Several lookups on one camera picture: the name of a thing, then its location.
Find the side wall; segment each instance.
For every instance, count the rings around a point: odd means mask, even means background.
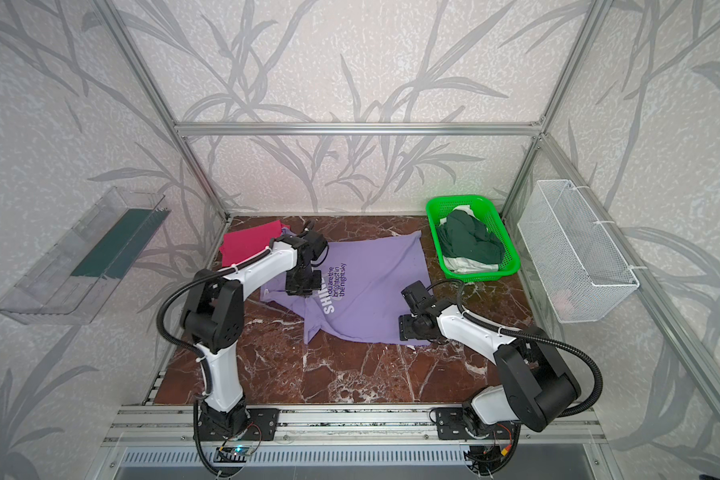
[[[222,227],[87,2],[0,2],[0,295],[111,186],[172,212],[94,321],[0,314],[0,479],[82,478],[167,344],[154,311]]]
[[[720,365],[720,2],[614,2],[552,134]],[[542,156],[526,191],[543,178]],[[510,225],[548,308],[523,206]],[[626,478],[720,478],[720,424],[636,296],[547,327],[604,371],[595,410]]]
[[[587,0],[116,0],[176,119],[538,120]],[[200,138],[230,211],[501,203],[527,138]]]

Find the red folded cloth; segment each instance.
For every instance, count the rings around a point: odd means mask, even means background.
[[[280,220],[268,224],[229,232],[224,235],[224,241],[219,247],[221,252],[221,266],[239,264],[246,258],[250,258],[264,250],[272,238],[282,235],[282,228],[290,228]]]

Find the white wire mesh basket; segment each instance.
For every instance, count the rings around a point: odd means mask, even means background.
[[[561,323],[600,320],[640,286],[570,180],[538,180],[518,229]]]

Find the green laundry basket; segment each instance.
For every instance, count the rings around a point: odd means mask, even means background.
[[[484,274],[454,274],[443,263],[443,252],[440,248],[440,240],[438,232],[435,229],[440,225],[440,219],[445,218],[453,209],[459,205],[469,205],[474,212],[474,216],[483,222],[489,232],[493,232],[501,239],[504,244],[504,258],[499,264],[498,272],[486,272]],[[499,280],[502,276],[516,274],[520,268],[520,256],[514,249],[507,229],[501,223],[496,207],[488,198],[480,195],[454,195],[450,197],[435,197],[427,202],[427,218],[429,218],[429,227],[432,229],[432,237],[434,238],[434,248],[438,252],[438,261],[440,268],[445,272],[447,278],[458,278],[464,282],[485,282],[489,280]]]

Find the brown marble table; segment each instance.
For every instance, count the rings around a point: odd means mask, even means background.
[[[367,240],[422,231],[422,247],[432,281],[444,278],[425,216],[289,216],[281,219],[301,231],[308,218],[329,241]],[[237,217],[230,231],[265,224],[274,217]],[[449,284],[434,289],[454,297]],[[517,276],[468,286],[464,304],[507,326],[531,324],[530,308]],[[259,292],[245,304],[246,326],[237,345],[240,383],[249,404],[334,402],[462,402],[477,389],[498,385],[489,361],[458,342],[415,347],[356,343],[319,332],[303,340],[301,317]],[[202,391],[195,357],[178,350],[155,397],[156,404],[185,405]]]

